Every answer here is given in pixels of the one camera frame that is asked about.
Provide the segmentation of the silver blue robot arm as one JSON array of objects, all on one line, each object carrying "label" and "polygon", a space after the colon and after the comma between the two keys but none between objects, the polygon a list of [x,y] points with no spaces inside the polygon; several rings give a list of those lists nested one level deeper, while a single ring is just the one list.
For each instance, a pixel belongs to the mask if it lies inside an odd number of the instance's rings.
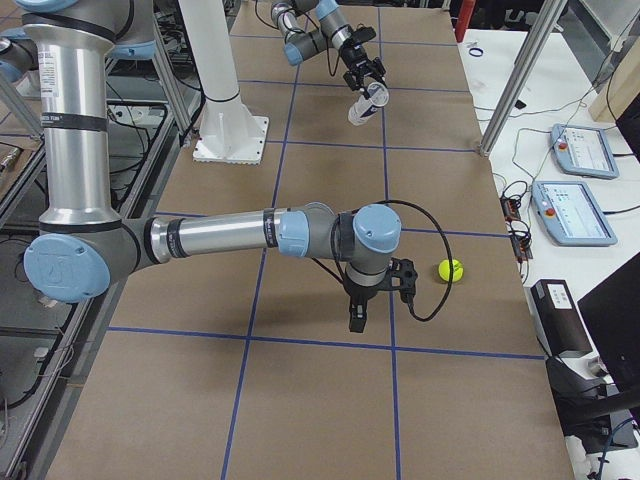
[{"label": "silver blue robot arm", "polygon": [[[156,53],[153,1],[14,1],[27,39],[37,48],[49,206],[24,268],[46,296],[78,303],[103,294],[132,273],[171,259],[274,248],[285,256],[332,259],[349,296],[349,330],[362,333],[367,303],[400,290],[401,221],[381,204],[335,214],[318,202],[295,208],[200,219],[125,220],[112,206],[105,60],[147,60]],[[194,159],[259,164],[267,117],[241,100],[222,1],[179,1],[202,85],[204,104]],[[371,27],[354,29],[336,1],[276,1],[272,26],[284,37],[292,66],[333,48],[345,63],[353,125],[386,105],[385,69],[364,43]],[[319,27],[300,30],[314,11]]]},{"label": "silver blue robot arm", "polygon": [[283,51],[292,66],[323,52],[335,50],[344,63],[347,86],[371,97],[370,85],[384,86],[386,70],[380,58],[371,58],[365,44],[376,37],[371,26],[352,26],[335,1],[275,1],[273,27],[283,36]]}]

